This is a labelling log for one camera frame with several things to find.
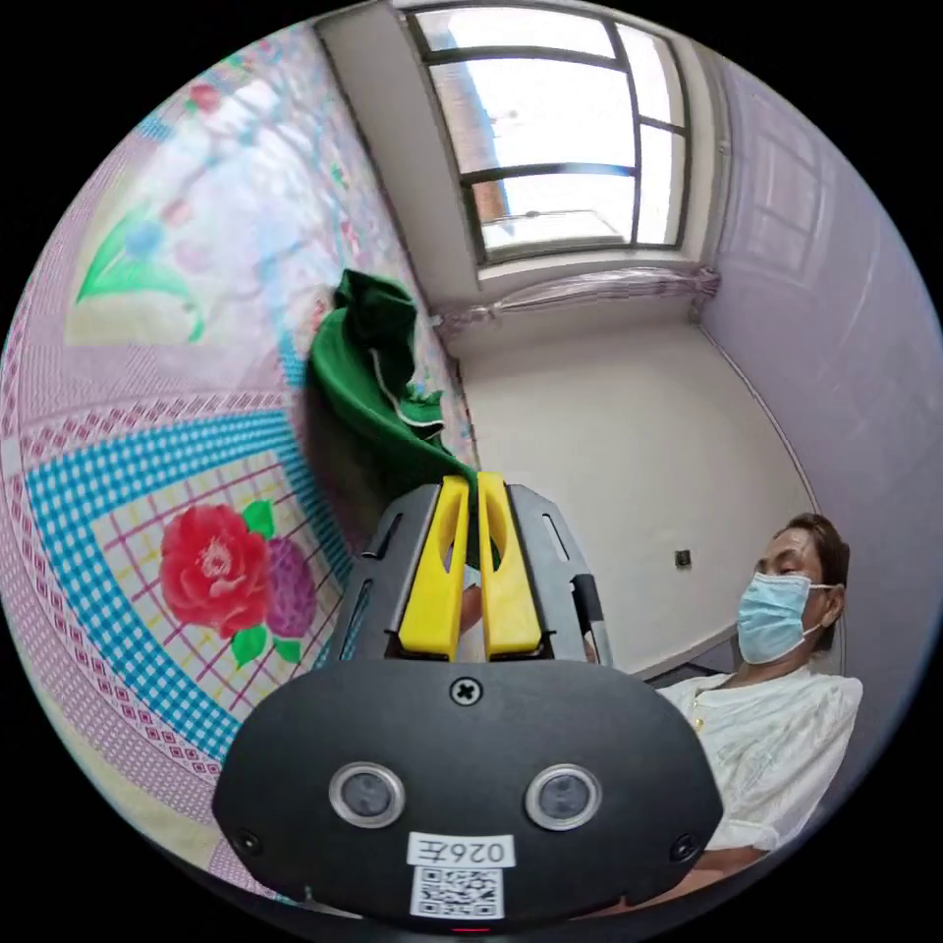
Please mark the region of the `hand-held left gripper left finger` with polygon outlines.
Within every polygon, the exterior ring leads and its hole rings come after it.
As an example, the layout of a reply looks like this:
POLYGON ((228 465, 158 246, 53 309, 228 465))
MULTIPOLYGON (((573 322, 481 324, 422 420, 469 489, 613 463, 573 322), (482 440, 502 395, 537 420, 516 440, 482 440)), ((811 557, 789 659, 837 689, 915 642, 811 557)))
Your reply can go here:
POLYGON ((409 655, 454 660, 458 653, 469 542, 470 486, 447 476, 437 492, 398 630, 409 655))

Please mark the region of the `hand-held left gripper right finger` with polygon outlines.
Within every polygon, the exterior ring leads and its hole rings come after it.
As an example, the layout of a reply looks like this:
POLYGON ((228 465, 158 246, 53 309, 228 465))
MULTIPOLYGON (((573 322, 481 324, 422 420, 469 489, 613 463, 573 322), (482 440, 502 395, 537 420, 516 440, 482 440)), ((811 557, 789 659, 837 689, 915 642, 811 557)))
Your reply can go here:
POLYGON ((539 621, 508 487, 482 472, 476 493, 485 656, 529 656, 539 647, 539 621))

